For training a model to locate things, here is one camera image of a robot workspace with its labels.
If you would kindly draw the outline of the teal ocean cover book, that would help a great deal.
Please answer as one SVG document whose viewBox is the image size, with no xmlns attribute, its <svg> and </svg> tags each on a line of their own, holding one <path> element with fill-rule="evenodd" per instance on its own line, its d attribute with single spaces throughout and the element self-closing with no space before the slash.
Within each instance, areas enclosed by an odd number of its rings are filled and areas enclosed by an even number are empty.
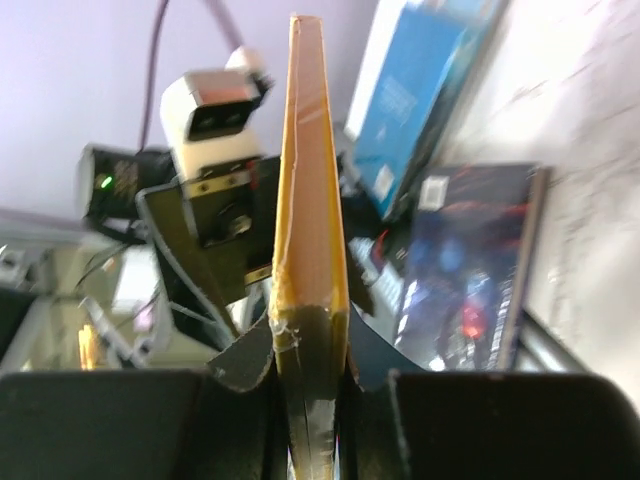
<svg viewBox="0 0 640 480">
<path fill-rule="evenodd" d="M 352 156 L 382 218 L 405 209 L 506 6 L 504 1 L 403 2 Z"/>
</svg>

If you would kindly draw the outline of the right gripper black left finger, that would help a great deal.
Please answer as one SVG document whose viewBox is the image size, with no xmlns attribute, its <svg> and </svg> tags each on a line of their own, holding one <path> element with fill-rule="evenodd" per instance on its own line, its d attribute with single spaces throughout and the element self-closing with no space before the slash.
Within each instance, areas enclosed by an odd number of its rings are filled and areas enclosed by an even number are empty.
<svg viewBox="0 0 640 480">
<path fill-rule="evenodd" d="M 276 479 L 278 390 L 266 321 L 204 368 L 1 380 L 5 479 Z"/>
</svg>

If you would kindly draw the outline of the yellow book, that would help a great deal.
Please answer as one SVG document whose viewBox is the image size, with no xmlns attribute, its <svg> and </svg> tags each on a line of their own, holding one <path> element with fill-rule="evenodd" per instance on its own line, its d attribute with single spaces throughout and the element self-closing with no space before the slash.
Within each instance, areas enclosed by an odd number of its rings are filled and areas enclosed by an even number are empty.
<svg viewBox="0 0 640 480">
<path fill-rule="evenodd" d="M 349 324 L 346 252 L 320 18 L 290 19 L 269 324 L 298 479 L 334 476 Z"/>
</svg>

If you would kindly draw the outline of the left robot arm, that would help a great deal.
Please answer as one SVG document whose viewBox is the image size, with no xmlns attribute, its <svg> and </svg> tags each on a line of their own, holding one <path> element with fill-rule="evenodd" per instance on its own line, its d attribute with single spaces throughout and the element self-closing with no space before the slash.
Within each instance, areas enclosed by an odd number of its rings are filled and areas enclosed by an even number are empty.
<svg viewBox="0 0 640 480">
<path fill-rule="evenodd" d="M 85 222 L 117 241 L 155 249 L 175 327 L 217 350 L 238 336 L 227 306 L 273 278 L 272 312 L 354 302 L 375 310 L 338 225 L 338 205 L 314 187 L 293 205 L 294 175 L 278 157 L 208 169 L 179 181 L 172 155 L 89 145 L 78 165 Z"/>
</svg>

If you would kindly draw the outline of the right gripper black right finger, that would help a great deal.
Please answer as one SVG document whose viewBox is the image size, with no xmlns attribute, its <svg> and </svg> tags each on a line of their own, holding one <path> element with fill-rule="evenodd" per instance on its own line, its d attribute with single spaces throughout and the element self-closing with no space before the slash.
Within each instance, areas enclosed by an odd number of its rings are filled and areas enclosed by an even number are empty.
<svg viewBox="0 0 640 480">
<path fill-rule="evenodd" d="M 635 479 L 639 419 L 587 373 L 427 372 L 349 325 L 348 479 Z"/>
</svg>

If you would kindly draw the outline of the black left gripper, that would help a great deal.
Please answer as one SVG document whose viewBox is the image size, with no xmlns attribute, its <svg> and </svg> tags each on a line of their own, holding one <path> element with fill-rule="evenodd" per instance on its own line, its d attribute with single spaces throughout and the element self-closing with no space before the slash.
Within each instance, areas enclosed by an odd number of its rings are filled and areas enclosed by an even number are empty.
<svg viewBox="0 0 640 480">
<path fill-rule="evenodd" d="M 269 275 L 279 172 L 277 156 L 202 168 L 184 183 L 184 209 L 175 183 L 136 195 L 169 313 L 182 334 L 194 340 L 239 337 L 227 305 L 239 300 L 248 284 Z M 347 249 L 350 299 L 374 316 L 363 273 Z"/>
</svg>

